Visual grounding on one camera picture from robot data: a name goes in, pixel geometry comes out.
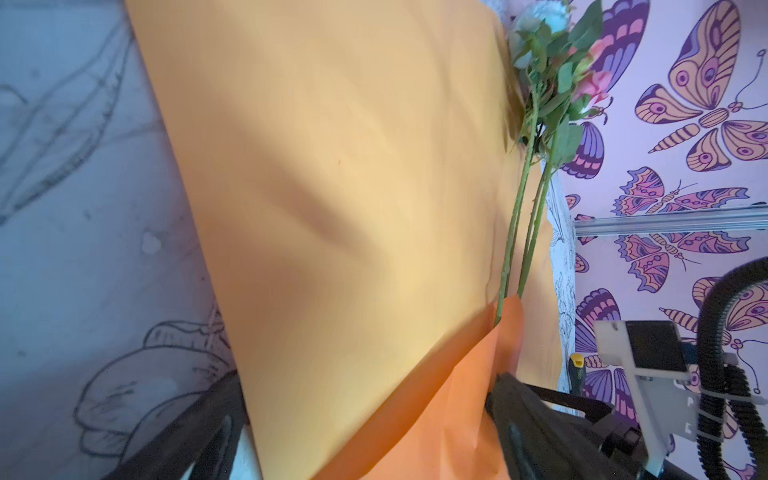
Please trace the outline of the pink fake rosebud stem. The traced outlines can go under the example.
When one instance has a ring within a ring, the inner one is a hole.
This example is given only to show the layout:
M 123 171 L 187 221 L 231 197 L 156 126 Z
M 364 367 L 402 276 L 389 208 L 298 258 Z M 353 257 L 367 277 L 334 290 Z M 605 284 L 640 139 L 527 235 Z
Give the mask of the pink fake rosebud stem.
M 542 218 L 546 209 L 546 198 L 553 175 L 553 167 L 550 161 L 546 161 L 542 167 L 542 175 L 536 190 L 534 205 L 531 211 L 530 222 L 526 234 L 523 261 L 517 293 L 523 297 L 533 264 L 538 235 L 541 229 Z

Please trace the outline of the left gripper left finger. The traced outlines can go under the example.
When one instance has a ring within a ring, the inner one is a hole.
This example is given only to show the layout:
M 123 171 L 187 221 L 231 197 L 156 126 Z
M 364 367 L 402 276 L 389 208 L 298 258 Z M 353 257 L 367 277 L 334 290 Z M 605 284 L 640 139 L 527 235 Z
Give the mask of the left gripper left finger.
M 106 477 L 226 480 L 247 424 L 241 381 L 232 371 Z

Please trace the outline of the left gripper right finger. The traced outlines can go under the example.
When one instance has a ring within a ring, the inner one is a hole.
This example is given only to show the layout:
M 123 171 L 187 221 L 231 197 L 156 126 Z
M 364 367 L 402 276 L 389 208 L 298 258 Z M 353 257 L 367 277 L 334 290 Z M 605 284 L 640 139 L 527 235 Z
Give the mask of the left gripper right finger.
M 572 428 L 560 412 L 509 373 L 496 377 L 486 399 L 486 410 L 496 427 L 512 479 L 630 477 Z

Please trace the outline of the white fake flower stem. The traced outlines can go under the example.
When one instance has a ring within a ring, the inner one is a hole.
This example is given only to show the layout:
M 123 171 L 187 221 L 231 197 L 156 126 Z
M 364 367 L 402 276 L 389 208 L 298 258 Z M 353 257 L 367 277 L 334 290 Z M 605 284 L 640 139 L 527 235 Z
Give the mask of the white fake flower stem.
M 570 13 L 568 9 L 569 7 L 563 1 L 532 1 L 525 6 L 513 20 L 511 20 L 509 29 L 506 33 L 506 40 L 509 47 L 509 58 L 514 68 L 515 79 L 522 82 L 521 75 L 526 73 L 527 67 L 532 62 L 532 59 L 525 59 L 528 51 L 526 50 L 527 41 L 523 39 L 523 34 L 525 32 L 535 32 L 540 28 L 542 23 L 547 24 L 553 31 L 566 30 L 570 23 Z M 537 120 L 538 115 L 538 99 L 535 94 L 531 93 L 530 87 L 522 87 L 520 89 L 520 98 L 524 113 L 522 126 L 517 133 L 512 133 L 515 147 L 518 146 L 518 143 L 521 142 L 525 134 L 532 134 L 532 131 L 535 129 L 535 121 Z M 525 190 L 527 188 L 533 156 L 531 137 L 528 142 L 529 145 L 526 147 L 526 154 L 524 155 L 522 162 L 522 172 L 517 185 L 515 202 L 506 238 L 498 301 L 495 311 L 495 325 L 498 325 L 501 322 L 505 301 L 509 296 L 512 264 L 518 239 Z

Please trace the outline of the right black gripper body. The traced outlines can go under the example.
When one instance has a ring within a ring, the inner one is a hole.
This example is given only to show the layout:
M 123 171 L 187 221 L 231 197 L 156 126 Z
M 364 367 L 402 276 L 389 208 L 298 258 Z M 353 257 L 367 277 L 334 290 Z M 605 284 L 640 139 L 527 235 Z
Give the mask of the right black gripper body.
M 530 384 L 528 387 L 577 433 L 581 444 L 599 452 L 611 467 L 630 479 L 694 479 L 668 460 L 660 473 L 650 473 L 645 468 L 648 454 L 640 427 L 619 415 L 611 404 Z

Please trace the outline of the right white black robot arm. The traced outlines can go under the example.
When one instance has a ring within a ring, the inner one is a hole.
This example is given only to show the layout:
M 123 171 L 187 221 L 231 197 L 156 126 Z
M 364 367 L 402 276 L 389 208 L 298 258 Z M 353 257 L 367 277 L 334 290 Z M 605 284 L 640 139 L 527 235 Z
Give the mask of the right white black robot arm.
M 751 387 L 726 337 L 737 321 L 767 319 L 767 262 L 757 259 L 693 289 L 697 316 L 625 320 L 600 288 L 576 309 L 568 393 L 540 398 L 571 407 L 587 445 L 633 479 L 682 479 L 668 457 L 675 438 L 697 446 L 709 479 L 763 479 L 767 428 L 762 393 Z

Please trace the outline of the pink fake rose stem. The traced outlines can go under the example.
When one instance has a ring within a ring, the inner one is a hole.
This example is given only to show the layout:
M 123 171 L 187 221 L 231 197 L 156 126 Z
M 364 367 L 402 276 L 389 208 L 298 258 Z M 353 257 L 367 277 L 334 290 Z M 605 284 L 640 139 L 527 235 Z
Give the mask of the pink fake rose stem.
M 565 31 L 551 33 L 543 23 L 536 32 L 524 33 L 528 51 L 525 59 L 532 59 L 526 73 L 521 75 L 525 87 L 538 99 L 538 115 L 532 134 L 521 140 L 524 155 L 528 140 L 532 140 L 534 165 L 551 162 L 554 173 L 576 159 L 585 127 L 581 124 L 593 103 L 604 95 L 610 82 L 607 74 L 591 70 L 602 52 L 597 38 L 586 36 L 573 40 Z

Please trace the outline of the orange wrapping paper sheet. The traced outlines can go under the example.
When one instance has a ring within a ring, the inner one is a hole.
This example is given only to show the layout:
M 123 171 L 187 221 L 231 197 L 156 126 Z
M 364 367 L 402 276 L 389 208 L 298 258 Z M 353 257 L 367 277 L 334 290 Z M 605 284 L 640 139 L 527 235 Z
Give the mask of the orange wrapping paper sheet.
M 131 1 L 266 479 L 504 479 L 521 108 L 480 1 Z

